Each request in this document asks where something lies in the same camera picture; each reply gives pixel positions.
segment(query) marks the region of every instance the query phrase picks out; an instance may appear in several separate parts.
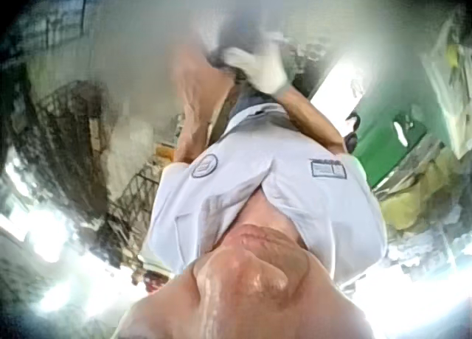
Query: skin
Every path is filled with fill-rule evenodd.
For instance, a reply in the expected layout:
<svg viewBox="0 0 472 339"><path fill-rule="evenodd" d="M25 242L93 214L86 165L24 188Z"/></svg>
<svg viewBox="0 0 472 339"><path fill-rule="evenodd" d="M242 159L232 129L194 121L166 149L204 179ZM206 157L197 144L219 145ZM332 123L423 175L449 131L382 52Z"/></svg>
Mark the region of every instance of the skin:
<svg viewBox="0 0 472 339"><path fill-rule="evenodd" d="M185 51L175 76L186 114L175 160L190 163L206 148L208 122L232 78L197 51ZM280 102L308 136L344 151L337 130L301 94L290 89ZM309 128L315 123L324 130ZM294 224L258 189L212 251L132 306L115 338L355 339L372 333L363 312L306 251Z"/></svg>

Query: name tag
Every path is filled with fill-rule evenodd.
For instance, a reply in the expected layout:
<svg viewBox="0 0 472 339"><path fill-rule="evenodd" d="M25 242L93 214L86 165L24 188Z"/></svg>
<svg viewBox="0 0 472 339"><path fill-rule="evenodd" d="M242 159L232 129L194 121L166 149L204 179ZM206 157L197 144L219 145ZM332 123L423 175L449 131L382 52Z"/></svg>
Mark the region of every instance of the name tag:
<svg viewBox="0 0 472 339"><path fill-rule="evenodd" d="M313 177L347 179L346 169L337 160L310 160Z"/></svg>

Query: white glove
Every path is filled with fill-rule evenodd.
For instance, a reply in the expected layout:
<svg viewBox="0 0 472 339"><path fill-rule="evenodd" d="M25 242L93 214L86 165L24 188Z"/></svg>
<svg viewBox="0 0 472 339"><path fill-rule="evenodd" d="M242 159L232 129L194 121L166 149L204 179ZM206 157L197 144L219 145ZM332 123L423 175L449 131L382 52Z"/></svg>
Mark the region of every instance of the white glove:
<svg viewBox="0 0 472 339"><path fill-rule="evenodd" d="M235 47L228 48L223 53L226 64L243 70L257 90L273 97L281 94L289 84L276 35L267 34L261 50L256 54Z"/></svg>

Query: shirt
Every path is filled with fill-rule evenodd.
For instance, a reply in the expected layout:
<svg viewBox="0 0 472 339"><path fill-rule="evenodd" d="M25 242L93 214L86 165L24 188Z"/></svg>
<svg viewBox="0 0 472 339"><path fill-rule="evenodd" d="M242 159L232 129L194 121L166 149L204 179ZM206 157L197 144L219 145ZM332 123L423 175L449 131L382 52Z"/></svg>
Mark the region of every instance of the shirt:
<svg viewBox="0 0 472 339"><path fill-rule="evenodd" d="M261 186L334 281L348 282L386 251L381 211L359 166L302 135L280 105L247 108L191 165L164 169L142 256L181 273Z"/></svg>

